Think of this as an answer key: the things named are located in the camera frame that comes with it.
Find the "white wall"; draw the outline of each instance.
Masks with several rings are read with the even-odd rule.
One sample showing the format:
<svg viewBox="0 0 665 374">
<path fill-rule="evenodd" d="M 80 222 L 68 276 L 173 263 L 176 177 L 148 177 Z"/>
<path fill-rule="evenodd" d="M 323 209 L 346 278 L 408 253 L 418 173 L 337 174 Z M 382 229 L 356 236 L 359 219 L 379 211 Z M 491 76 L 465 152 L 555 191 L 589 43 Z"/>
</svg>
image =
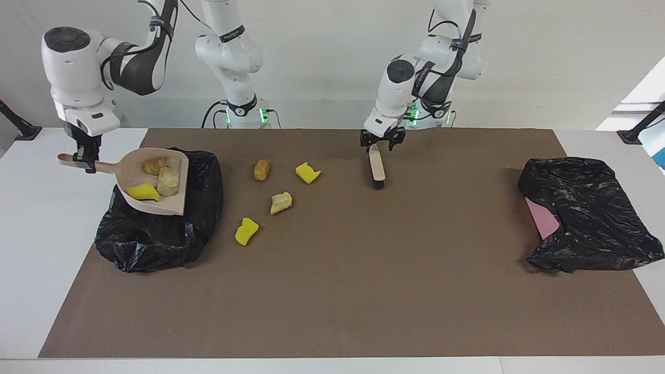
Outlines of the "white wall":
<svg viewBox="0 0 665 374">
<path fill-rule="evenodd" d="M 629 94 L 621 100 L 622 104 L 642 102 L 661 102 L 665 100 L 665 58 L 637 84 Z"/>
<path fill-rule="evenodd" d="M 186 0 L 202 15 L 197 0 Z M 0 0 L 0 96 L 27 120 L 59 126 L 41 66 L 51 27 L 91 28 L 140 44 L 150 12 L 133 0 Z M 263 49 L 257 92 L 285 126 L 357 128 L 382 69 L 426 34 L 431 1 L 239 1 Z M 484 43 L 489 65 L 458 81 L 456 126 L 593 129 L 665 54 L 663 0 L 495 1 Z M 194 54 L 205 29 L 181 7 L 166 82 L 157 93 L 114 95 L 128 126 L 198 126 L 223 97 Z"/>
<path fill-rule="evenodd" d="M 4 116 L 0 116 L 0 157 L 9 149 L 19 131 Z"/>
</svg>

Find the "black garbage bag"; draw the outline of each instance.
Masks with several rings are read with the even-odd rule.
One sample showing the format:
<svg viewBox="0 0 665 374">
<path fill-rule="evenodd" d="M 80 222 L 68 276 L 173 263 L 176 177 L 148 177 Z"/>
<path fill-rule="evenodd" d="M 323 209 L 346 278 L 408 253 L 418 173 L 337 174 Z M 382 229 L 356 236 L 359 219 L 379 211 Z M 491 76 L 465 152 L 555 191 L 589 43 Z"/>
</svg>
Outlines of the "black garbage bag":
<svg viewBox="0 0 665 374">
<path fill-rule="evenodd" d="M 224 203 L 217 157 L 179 151 L 190 160 L 183 216 L 139 212 L 127 204 L 118 186 L 113 189 L 94 244 L 123 272 L 154 272 L 194 262 L 217 228 Z"/>
<path fill-rule="evenodd" d="M 625 270 L 664 257 L 662 244 L 644 227 L 603 161 L 532 158 L 517 186 L 560 223 L 527 258 L 537 269 Z"/>
</svg>

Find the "fried snack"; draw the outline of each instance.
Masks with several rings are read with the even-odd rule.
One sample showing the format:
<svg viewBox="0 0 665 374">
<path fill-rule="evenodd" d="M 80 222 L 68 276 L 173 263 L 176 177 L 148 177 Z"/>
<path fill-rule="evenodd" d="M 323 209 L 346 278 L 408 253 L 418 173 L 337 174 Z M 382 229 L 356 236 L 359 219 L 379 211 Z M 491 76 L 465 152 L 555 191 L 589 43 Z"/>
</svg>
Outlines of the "fried snack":
<svg viewBox="0 0 665 374">
<path fill-rule="evenodd" d="M 259 231 L 259 224 L 247 217 L 244 217 L 243 223 L 235 232 L 235 239 L 238 241 L 238 243 L 246 246 L 249 239 L 252 237 L 252 235 L 256 234 L 257 231 Z"/>
<path fill-rule="evenodd" d="M 271 197 L 273 199 L 273 205 L 270 207 L 270 215 L 281 212 L 284 209 L 287 209 L 293 203 L 293 198 L 288 192 L 283 194 L 277 194 Z"/>
<path fill-rule="evenodd" d="M 270 171 L 270 162 L 266 159 L 259 160 L 254 166 L 254 179 L 259 182 L 265 181 L 268 179 L 268 171 Z"/>
<path fill-rule="evenodd" d="M 135 187 L 127 188 L 127 195 L 137 200 L 160 201 L 160 195 L 150 183 L 143 183 Z"/>
<path fill-rule="evenodd" d="M 315 172 L 311 166 L 309 166 L 307 163 L 304 163 L 295 169 L 295 174 L 298 174 L 298 176 L 302 178 L 305 183 L 310 184 L 311 182 L 314 182 L 314 179 L 319 177 L 321 170 Z"/>
<path fill-rule="evenodd" d="M 160 169 L 160 176 L 157 179 L 157 192 L 160 195 L 166 197 L 177 194 L 178 184 L 180 184 L 180 173 L 168 166 Z"/>
<path fill-rule="evenodd" d="M 143 166 L 141 166 L 141 170 L 143 170 L 143 172 L 146 174 L 160 175 L 160 169 L 167 167 L 168 167 L 168 158 L 161 157 L 161 158 L 155 158 L 148 162 L 144 162 Z"/>
</svg>

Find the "yellow sponge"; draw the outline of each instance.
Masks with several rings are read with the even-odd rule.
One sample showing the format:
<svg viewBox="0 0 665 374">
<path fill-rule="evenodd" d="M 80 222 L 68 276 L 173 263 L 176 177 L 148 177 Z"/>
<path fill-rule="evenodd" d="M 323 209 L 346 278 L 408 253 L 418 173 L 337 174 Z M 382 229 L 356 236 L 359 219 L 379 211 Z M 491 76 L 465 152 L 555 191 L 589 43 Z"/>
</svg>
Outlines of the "yellow sponge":
<svg viewBox="0 0 665 374">
<path fill-rule="evenodd" d="M 247 217 L 244 217 L 242 225 L 240 225 L 240 227 L 238 227 L 238 231 L 235 232 L 235 239 L 238 241 L 238 243 L 246 246 L 249 239 L 252 237 L 252 235 L 256 234 L 257 231 L 259 231 L 259 224 Z"/>
<path fill-rule="evenodd" d="M 311 166 L 309 166 L 307 163 L 304 163 L 295 169 L 295 174 L 298 174 L 298 176 L 302 178 L 305 183 L 310 184 L 311 182 L 314 182 L 314 179 L 319 177 L 321 170 L 315 172 Z"/>
<path fill-rule="evenodd" d="M 160 201 L 160 195 L 150 183 L 143 183 L 135 187 L 127 188 L 127 195 L 137 200 Z"/>
</svg>

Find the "brown paper surface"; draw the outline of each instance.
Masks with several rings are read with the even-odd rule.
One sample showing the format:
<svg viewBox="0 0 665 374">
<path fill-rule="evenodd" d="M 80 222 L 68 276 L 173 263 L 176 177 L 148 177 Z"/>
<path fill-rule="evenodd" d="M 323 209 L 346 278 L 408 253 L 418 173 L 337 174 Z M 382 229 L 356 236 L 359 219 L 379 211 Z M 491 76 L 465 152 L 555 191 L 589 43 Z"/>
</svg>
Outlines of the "brown paper surface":
<svg viewBox="0 0 665 374">
<path fill-rule="evenodd" d="M 517 190 L 550 130 L 411 131 L 372 189 L 358 131 L 156 130 L 142 146 L 208 150 L 225 206 L 201 258 L 124 274 L 94 248 L 40 357 L 663 355 L 632 271 L 545 274 Z M 253 179 L 259 159 L 266 182 Z M 323 172 L 311 185 L 303 162 Z M 293 206 L 270 216 L 270 196 Z M 243 217 L 261 227 L 247 247 Z"/>
</svg>

